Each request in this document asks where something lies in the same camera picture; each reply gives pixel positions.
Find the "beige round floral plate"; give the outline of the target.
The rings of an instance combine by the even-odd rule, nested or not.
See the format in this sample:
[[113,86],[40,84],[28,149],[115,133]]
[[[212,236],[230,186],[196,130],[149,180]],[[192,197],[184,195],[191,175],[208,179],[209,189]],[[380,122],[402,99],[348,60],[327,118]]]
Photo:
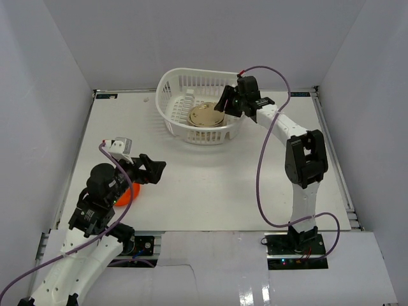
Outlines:
[[187,115],[187,122],[199,128],[212,128],[222,124],[225,114],[215,110],[216,103],[204,102],[191,109]]

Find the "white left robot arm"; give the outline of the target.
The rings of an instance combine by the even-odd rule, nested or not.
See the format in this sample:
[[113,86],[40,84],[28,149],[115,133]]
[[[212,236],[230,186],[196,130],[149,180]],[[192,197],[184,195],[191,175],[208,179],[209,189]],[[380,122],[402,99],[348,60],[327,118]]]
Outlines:
[[19,305],[81,305],[92,285],[119,254],[135,246],[132,227],[112,221],[114,205],[134,183],[157,184],[166,167],[140,154],[93,167],[69,220],[60,254],[31,296]]

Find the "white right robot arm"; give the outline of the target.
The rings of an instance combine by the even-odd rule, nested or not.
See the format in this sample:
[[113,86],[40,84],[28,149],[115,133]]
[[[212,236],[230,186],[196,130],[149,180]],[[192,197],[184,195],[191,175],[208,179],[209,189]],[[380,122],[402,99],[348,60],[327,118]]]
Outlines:
[[303,254],[317,237],[315,220],[317,191],[328,171],[324,136],[308,130],[284,115],[268,97],[261,97],[253,76],[237,76],[237,85],[227,85],[215,110],[234,117],[252,119],[266,128],[285,147],[284,170],[293,188],[293,208],[287,228],[289,249]]

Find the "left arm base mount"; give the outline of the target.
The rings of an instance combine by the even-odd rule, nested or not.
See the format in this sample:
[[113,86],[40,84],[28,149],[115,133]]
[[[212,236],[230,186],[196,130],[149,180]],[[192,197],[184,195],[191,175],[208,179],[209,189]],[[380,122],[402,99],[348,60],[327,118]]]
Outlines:
[[155,236],[135,235],[124,251],[108,267],[154,268],[157,265],[158,256]]

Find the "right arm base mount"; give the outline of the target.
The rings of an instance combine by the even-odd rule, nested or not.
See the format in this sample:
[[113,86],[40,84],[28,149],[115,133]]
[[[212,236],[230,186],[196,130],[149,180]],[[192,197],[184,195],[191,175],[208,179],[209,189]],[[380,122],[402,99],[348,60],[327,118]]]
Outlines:
[[294,246],[284,234],[265,235],[261,245],[266,247],[269,271],[277,270],[326,270],[328,261],[323,237],[317,237],[302,246]]

